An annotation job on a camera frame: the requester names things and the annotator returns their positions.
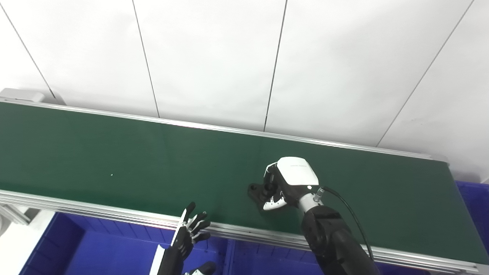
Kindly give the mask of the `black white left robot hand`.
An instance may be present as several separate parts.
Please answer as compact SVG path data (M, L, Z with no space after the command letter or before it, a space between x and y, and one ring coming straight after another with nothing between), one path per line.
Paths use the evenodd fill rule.
M190 217L195 208L196 203L190 202L183 210L171 244L164 249L157 270L158 275L213 275L217 270L215 262L207 261L189 272L182 272L185 260L193 251L194 246L211 237L211 233L206 231L211 225L210 221L206 220L206 211L196 214L193 218Z

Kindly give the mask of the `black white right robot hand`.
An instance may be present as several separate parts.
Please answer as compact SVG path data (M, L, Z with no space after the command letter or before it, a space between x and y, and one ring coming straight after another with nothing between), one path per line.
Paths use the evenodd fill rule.
M302 214L322 205L314 200L312 189L319 180L309 163L299 157L283 157L269 164L264 172L264 196L262 210L272 211L291 206Z

